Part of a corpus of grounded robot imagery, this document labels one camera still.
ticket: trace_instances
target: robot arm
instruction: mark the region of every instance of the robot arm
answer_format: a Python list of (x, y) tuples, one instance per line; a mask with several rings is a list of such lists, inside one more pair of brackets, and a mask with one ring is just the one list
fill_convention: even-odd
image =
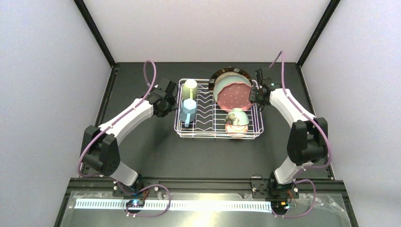
[(83, 163), (127, 186), (133, 185), (138, 173), (120, 160), (118, 147), (125, 136), (144, 120), (153, 115), (164, 117), (169, 112), (177, 109), (178, 105), (173, 96), (175, 87), (176, 84), (174, 82), (161, 79), (159, 85), (149, 93), (146, 100), (124, 117), (122, 117), (124, 113), (134, 108), (141, 101), (141, 98), (135, 99), (123, 112), (99, 127), (87, 127), (82, 141), (81, 152), (96, 135), (106, 130), (109, 126), (111, 128), (90, 148), (82, 160)]
[(270, 191), (281, 188), (282, 185), (291, 184), (298, 175), (305, 170), (306, 166), (316, 163), (327, 156), (327, 147), (323, 137), (313, 124), (303, 115), (314, 119), (327, 135), (327, 122), (324, 118), (316, 118), (305, 110), (292, 96), (289, 89), (281, 87), (280, 83), (264, 83), (262, 70), (256, 71), (259, 87), (253, 87), (250, 94), (250, 101), (259, 104), (259, 110), (266, 105), (275, 107), (285, 118), (291, 127), (291, 133), (287, 144), (288, 157), (283, 164), (271, 175), (272, 186)]

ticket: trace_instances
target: black metal frame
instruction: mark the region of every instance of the black metal frame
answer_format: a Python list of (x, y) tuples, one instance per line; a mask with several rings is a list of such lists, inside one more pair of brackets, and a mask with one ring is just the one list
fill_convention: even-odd
[[(103, 121), (104, 113), (107, 108), (108, 100), (111, 95), (113, 85), (115, 78), (118, 74), (119, 70), (119, 63), (116, 63), (107, 48), (93, 18), (91, 17), (88, 9), (85, 6), (85, 3), (83, 0), (74, 0), (78, 9), (80, 10), (82, 17), (86, 21), (89, 29), (91, 30), (93, 36), (95, 37), (97, 43), (99, 44), (99, 47), (101, 48), (103, 54), (105, 55), (105, 58), (109, 62), (110, 66), (112, 67), (112, 71), (110, 73), (109, 80), (107, 82), (107, 87), (105, 94), (103, 96), (101, 106), (96, 118), (96, 123), (95, 125), (98, 126), (101, 124)], [(302, 80), (304, 89), (306, 91), (307, 95), (307, 100), (308, 104), (310, 106), (310, 109), (312, 113), (314, 113), (314, 109), (312, 106), (312, 102), (309, 96), (309, 93), (307, 92), (307, 87), (305, 83), (304, 76), (302, 74), (301, 68), (303, 64), (305, 63), (307, 57), (309, 56), (310, 52), (312, 51), (314, 45), (316, 44), (319, 36), (323, 32), (323, 29), (327, 25), (330, 17), (332, 16), (333, 12), (335, 11), (338, 3), (340, 0), (331, 0), (329, 5), (327, 6), (322, 18), (320, 19), (315, 31), (313, 32), (308, 44), (306, 45), (304, 51), (301, 54), (301, 57), (299, 58), (298, 62), (296, 63), (296, 69), (297, 72)], [(84, 166), (83, 172), (87, 173), (87, 167)], [(334, 180), (333, 176), (333, 171), (331, 166), (326, 169), (329, 172), (329, 178), (330, 179), (322, 179), (322, 180), (312, 180), (313, 183), (316, 186), (316, 191), (317, 193), (339, 193), (342, 195), (348, 216), (350, 218), (351, 224), (353, 227), (358, 227), (357, 220), (355, 218), (354, 211), (352, 209), (351, 202), (349, 201), (349, 197), (347, 194), (347, 190), (345, 188), (344, 182), (343, 181), (336, 181)], [(244, 193), (244, 192), (249, 192), (252, 193), (251, 185), (250, 185), (250, 179), (199, 179), (199, 178), (150, 178), (150, 177), (145, 177), (144, 182), (146, 183), (154, 183), (158, 182), (163, 185), (165, 185), (167, 188), (169, 188), (173, 192), (220, 192), (220, 193)], [(60, 226), (64, 211), (66, 209), (68, 200), (70, 198), (71, 192), (72, 191), (101, 191), (101, 192), (106, 192), (106, 191), (114, 191), (113, 181), (109, 179), (104, 179), (104, 178), (71, 178), (70, 183), (67, 187), (66, 193), (64, 195), (59, 214), (57, 216), (56, 222), (55, 222), (55, 227)], [(299, 192), (301, 193), (311, 193), (312, 187), (311, 185), (307, 183), (302, 183), (298, 184), (297, 188)]]
[(89, 10), (87, 9), (87, 6), (85, 5), (83, 0), (74, 0), (75, 4), (77, 5), (79, 11), (82, 14), (82, 17), (86, 21), (90, 31), (93, 34), (93, 37), (96, 39), (97, 44), (99, 45), (100, 49), (102, 50), (103, 54), (105, 55), (107, 61), (109, 62), (110, 66), (113, 68), (115, 65), (115, 61), (112, 57), (112, 54), (109, 51), (109, 48), (107, 48), (105, 41), (103, 40), (102, 35), (99, 32), (99, 29), (97, 28), (92, 16), (89, 13)]
[[(209, 193), (252, 193), (250, 179), (209, 179), (209, 178), (152, 178), (144, 177), (144, 184), (160, 183), (171, 192), (209, 192)], [(264, 179), (252, 179), (252, 182)], [(343, 181), (313, 180), (316, 191), (324, 194), (341, 194), (351, 225), (358, 227), (351, 202)], [(60, 226), (72, 191), (113, 192), (115, 184), (107, 178), (71, 178), (65, 192), (55, 227)], [(313, 193), (308, 183), (296, 185), (299, 193)]]

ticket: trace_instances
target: led light strip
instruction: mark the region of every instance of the led light strip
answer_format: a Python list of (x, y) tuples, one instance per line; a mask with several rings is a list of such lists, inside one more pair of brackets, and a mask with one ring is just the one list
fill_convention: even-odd
[[(77, 199), (75, 209), (121, 210), (130, 200), (114, 199)], [(164, 210), (168, 204), (165, 200), (146, 200), (142, 208), (129, 210)], [(169, 210), (173, 211), (251, 211), (271, 213), (271, 203), (266, 201), (205, 201), (173, 200)]]

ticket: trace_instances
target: dish rack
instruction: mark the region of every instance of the dish rack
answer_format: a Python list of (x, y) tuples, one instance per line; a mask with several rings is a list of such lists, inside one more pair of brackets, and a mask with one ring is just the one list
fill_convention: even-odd
[(263, 132), (262, 114), (256, 105), (245, 111), (249, 118), (248, 132), (241, 132), (241, 137), (231, 137), (225, 130), (225, 118), (228, 114), (227, 111), (220, 109), (219, 105), (213, 98), (213, 94), (209, 92), (208, 79), (194, 79), (198, 83), (197, 95), (197, 111), (195, 120), (185, 127), (185, 124), (180, 120), (181, 109), (181, 91), (185, 81), (188, 79), (181, 79), (178, 83), (178, 109), (175, 112), (174, 130), (180, 137), (189, 138), (225, 138), (225, 139), (255, 139)]

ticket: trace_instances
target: blue cup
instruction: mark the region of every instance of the blue cup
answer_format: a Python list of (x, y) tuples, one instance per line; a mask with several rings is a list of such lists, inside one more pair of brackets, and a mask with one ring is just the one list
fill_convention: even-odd
[(193, 120), (195, 120), (196, 110), (196, 101), (193, 99), (185, 99), (181, 104), (180, 120), (185, 123), (186, 127), (189, 126), (190, 122), (193, 122)]

